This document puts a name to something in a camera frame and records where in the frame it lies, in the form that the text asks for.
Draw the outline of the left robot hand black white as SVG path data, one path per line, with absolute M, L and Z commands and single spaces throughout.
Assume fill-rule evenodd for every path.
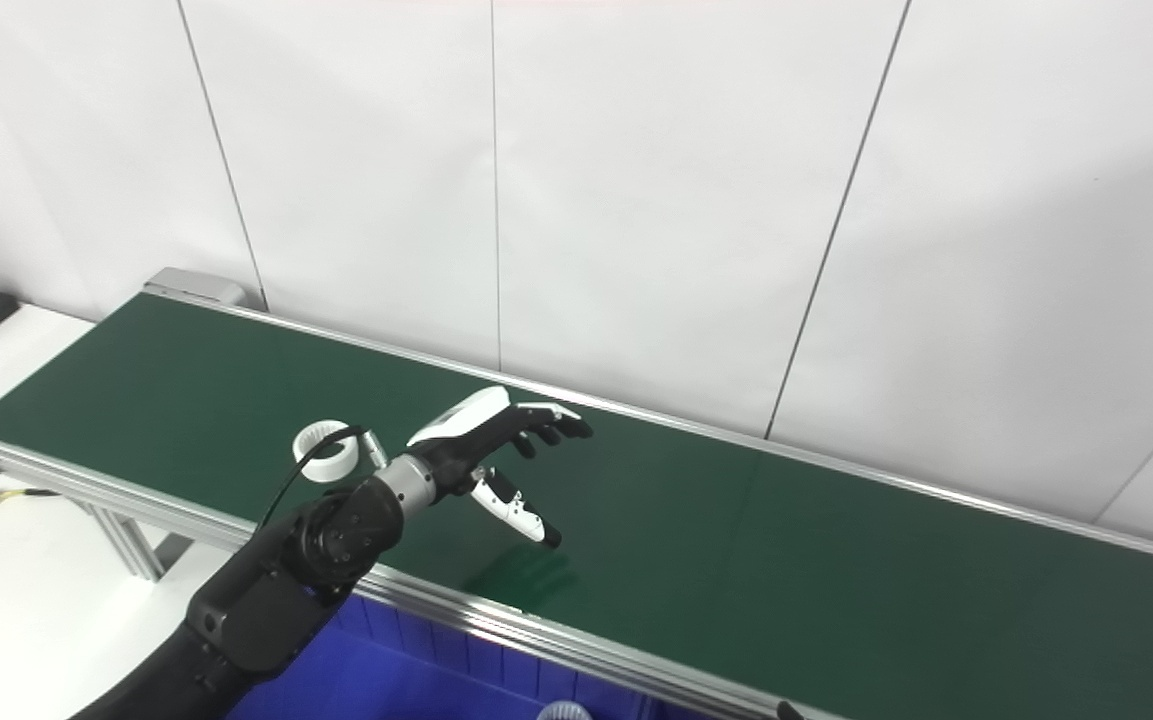
M 407 455 L 421 462 L 435 486 L 435 500 L 470 496 L 495 519 L 529 541 L 556 550 L 562 533 L 523 496 L 493 455 L 511 447 L 522 459 L 538 455 L 538 443 L 562 445 L 590 438 L 590 423 L 556 402 L 513 402 L 506 387 L 488 387 L 458 402 L 413 434 Z

